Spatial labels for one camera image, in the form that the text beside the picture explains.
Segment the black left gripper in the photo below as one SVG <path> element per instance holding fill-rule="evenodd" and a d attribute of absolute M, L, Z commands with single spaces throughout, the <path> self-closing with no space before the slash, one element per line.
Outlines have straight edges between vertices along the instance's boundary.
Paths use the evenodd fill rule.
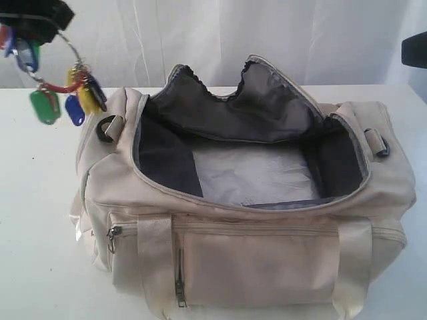
<path fill-rule="evenodd" d="M 1 24 L 12 28 L 18 38 L 51 43 L 66 30 L 74 11 L 59 0 L 1 0 Z"/>

